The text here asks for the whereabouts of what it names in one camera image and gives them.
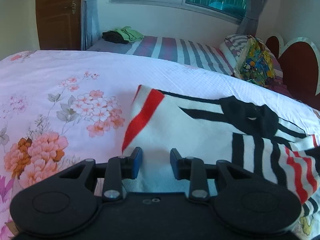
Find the window sill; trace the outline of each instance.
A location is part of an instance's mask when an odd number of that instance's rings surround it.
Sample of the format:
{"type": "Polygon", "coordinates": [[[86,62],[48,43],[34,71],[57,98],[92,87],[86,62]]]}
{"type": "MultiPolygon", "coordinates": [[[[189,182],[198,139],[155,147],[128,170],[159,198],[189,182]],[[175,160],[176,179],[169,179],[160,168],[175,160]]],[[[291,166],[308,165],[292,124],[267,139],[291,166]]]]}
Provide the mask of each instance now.
{"type": "Polygon", "coordinates": [[[225,20],[227,22],[231,22],[233,24],[239,25],[241,20],[238,18],[229,16],[227,14],[221,13],[219,11],[215,11],[213,9],[207,9],[200,6],[192,5],[192,4],[173,4],[173,3],[165,3],[165,2],[156,2],[156,1],[141,1],[141,0],[111,0],[110,4],[141,4],[141,5],[157,5],[157,6],[165,6],[178,8],[188,11],[193,11],[201,14],[206,14],[215,18],[219,18],[225,20]]]}

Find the headboard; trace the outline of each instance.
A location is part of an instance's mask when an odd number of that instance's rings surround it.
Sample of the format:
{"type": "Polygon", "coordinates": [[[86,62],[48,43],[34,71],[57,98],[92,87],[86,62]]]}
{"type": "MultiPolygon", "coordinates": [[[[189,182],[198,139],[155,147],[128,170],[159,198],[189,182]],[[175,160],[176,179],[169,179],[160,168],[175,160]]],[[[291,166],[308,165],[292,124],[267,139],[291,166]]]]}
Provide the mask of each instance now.
{"type": "Polygon", "coordinates": [[[295,38],[284,45],[276,34],[268,38],[267,47],[278,59],[283,83],[297,100],[320,110],[320,52],[308,38],[295,38]]]}

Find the window frame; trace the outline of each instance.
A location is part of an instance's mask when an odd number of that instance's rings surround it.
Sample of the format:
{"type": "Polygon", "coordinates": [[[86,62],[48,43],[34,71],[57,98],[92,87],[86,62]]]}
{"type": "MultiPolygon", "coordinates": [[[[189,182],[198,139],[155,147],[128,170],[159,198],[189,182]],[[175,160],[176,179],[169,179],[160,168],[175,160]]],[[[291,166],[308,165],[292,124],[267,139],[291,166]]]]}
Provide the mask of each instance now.
{"type": "Polygon", "coordinates": [[[225,11],[222,11],[213,7],[209,8],[209,6],[200,5],[192,2],[186,3],[186,0],[109,0],[109,2],[113,4],[125,3],[125,4],[142,4],[142,5],[158,5],[158,6],[165,6],[165,7],[173,7],[173,8],[179,8],[179,9],[206,14],[206,15],[213,16],[237,25],[239,25],[242,22],[242,19],[239,19],[225,11]]]}

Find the wall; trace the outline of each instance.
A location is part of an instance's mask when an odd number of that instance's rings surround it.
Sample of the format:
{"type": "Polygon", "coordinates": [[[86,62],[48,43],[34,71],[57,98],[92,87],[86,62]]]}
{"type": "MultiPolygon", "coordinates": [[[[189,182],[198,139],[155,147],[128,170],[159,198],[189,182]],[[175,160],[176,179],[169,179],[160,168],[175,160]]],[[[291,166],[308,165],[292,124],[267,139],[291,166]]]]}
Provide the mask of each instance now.
{"type": "Polygon", "coordinates": [[[320,49],[320,0],[281,0],[275,31],[284,42],[296,37],[310,38],[320,49]]]}
{"type": "MultiPolygon", "coordinates": [[[[258,34],[265,38],[273,29],[280,0],[269,0],[261,15],[258,34]]],[[[201,13],[154,5],[115,4],[98,0],[101,32],[131,26],[145,35],[183,38],[218,47],[234,34],[237,25],[201,13]]]]}
{"type": "Polygon", "coordinates": [[[39,49],[35,0],[0,0],[0,60],[39,49]]]}

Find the door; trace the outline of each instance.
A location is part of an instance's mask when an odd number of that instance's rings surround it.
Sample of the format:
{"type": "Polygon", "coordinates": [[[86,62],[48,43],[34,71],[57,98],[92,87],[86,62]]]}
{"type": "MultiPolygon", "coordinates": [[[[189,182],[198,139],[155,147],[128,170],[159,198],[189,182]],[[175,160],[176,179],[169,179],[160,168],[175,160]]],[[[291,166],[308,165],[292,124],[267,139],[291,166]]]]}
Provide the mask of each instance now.
{"type": "Polygon", "coordinates": [[[40,49],[80,50],[81,0],[36,0],[40,49]]]}

